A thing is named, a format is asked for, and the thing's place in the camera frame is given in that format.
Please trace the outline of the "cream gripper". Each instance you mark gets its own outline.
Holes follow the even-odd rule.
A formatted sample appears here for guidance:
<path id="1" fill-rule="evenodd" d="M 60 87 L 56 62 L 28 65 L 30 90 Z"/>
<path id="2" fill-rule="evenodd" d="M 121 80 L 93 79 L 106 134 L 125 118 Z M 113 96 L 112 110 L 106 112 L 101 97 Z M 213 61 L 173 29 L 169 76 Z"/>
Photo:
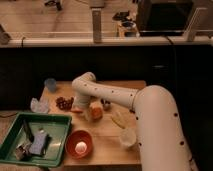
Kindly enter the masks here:
<path id="1" fill-rule="evenodd" d="M 84 116 L 87 121 L 94 121 L 90 113 L 92 107 L 98 107 L 98 106 L 90 105 L 87 109 L 84 110 Z"/>

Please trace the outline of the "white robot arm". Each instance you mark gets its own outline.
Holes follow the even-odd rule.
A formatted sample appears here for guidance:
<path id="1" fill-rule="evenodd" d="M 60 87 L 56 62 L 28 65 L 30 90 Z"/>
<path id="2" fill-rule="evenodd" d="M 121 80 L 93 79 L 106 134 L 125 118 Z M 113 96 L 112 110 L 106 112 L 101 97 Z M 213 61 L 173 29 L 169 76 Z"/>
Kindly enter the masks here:
<path id="1" fill-rule="evenodd" d="M 142 171 L 199 171 L 183 134 L 176 101 L 159 85 L 141 90 L 103 85 L 92 72 L 72 81 L 74 106 L 86 109 L 92 96 L 135 112 Z"/>

